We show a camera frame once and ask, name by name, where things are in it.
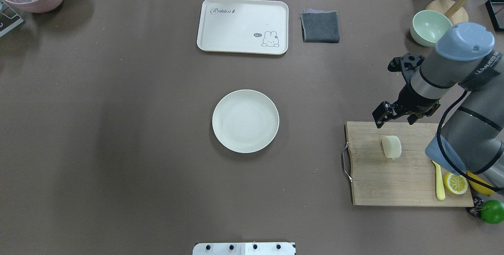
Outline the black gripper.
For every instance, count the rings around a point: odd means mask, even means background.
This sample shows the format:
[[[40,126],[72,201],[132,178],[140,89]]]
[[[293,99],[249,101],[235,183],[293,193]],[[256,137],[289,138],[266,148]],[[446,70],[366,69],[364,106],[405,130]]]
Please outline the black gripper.
[[[398,94],[394,103],[381,102],[372,112],[377,128],[390,120],[407,115],[410,125],[425,116],[432,116],[440,107],[439,99],[429,99],[418,94],[411,84],[413,75],[420,70],[421,63],[425,60],[422,55],[405,54],[395,57],[389,63],[387,69],[390,72],[401,72],[405,80],[405,86]]]

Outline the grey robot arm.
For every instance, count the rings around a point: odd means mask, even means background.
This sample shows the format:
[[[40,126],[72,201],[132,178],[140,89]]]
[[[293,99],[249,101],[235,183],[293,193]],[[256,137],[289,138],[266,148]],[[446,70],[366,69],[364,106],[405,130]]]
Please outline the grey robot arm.
[[[390,72],[400,72],[405,86],[393,102],[381,102],[372,116],[377,128],[407,116],[409,124],[431,116],[453,87],[464,92],[443,113],[426,155],[447,171],[503,194],[503,52],[493,33],[474,22],[446,31],[428,56],[393,58]]]

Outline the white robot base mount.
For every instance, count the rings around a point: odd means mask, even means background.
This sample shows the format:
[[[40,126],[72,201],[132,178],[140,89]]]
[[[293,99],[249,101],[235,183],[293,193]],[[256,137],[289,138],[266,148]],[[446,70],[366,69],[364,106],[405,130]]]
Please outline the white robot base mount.
[[[211,242],[195,244],[193,255],[295,255],[291,242]]]

